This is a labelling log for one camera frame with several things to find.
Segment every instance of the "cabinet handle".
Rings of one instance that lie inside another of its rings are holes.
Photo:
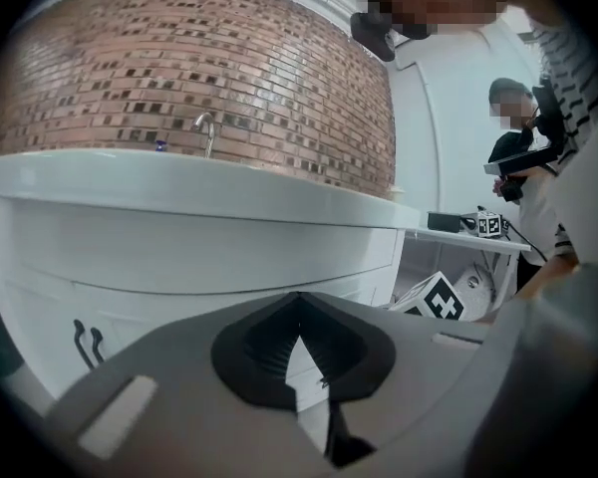
[[[96,357],[98,363],[103,363],[104,359],[102,358],[102,355],[98,350],[98,347],[102,343],[104,337],[102,336],[102,333],[100,333],[100,330],[98,328],[91,328],[91,335],[93,336],[93,347],[91,348],[91,350],[93,351],[93,356]]]
[[[94,368],[94,366],[91,363],[91,360],[89,359],[89,357],[87,356],[87,353],[85,353],[84,349],[82,349],[82,344],[80,343],[80,338],[82,337],[82,335],[85,332],[84,331],[84,324],[82,324],[77,319],[75,319],[73,321],[73,324],[76,327],[76,333],[73,336],[73,342],[75,343],[76,347],[78,348],[78,353],[80,353],[80,356],[82,357],[82,359],[84,360],[84,362],[89,367],[89,370],[92,370]]]

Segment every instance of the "brick wall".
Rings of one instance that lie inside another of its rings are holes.
[[[289,0],[64,0],[0,59],[0,154],[117,147],[213,157],[384,196],[387,72]]]

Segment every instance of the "gray plastic surface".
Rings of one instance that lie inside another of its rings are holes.
[[[506,304],[489,328],[409,316],[319,295],[386,332],[395,366],[370,398],[346,402],[351,434],[377,448],[336,469],[292,413],[253,407],[217,378],[210,347],[227,324],[280,298],[159,328],[79,381],[48,418],[79,467],[74,441],[136,375],[158,390],[99,473],[133,476],[494,476],[552,427],[598,371],[598,268]],[[433,342],[445,333],[476,350]]]

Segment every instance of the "white box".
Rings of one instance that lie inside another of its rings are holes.
[[[445,275],[438,271],[414,285],[390,310],[458,320],[464,314],[465,306]]]
[[[502,235],[500,214],[479,211],[476,214],[476,231],[478,237],[500,237]]]

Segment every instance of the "white wall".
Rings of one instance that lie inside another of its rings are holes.
[[[500,19],[509,26],[514,34],[531,32],[529,18],[525,11],[519,7],[508,6],[505,12],[500,15]]]
[[[516,206],[496,197],[486,163],[505,132],[489,114],[487,93],[498,77],[528,86],[538,66],[498,20],[479,32],[408,41],[388,66],[397,132],[395,183],[404,202],[423,211],[465,213],[476,205],[510,219]]]

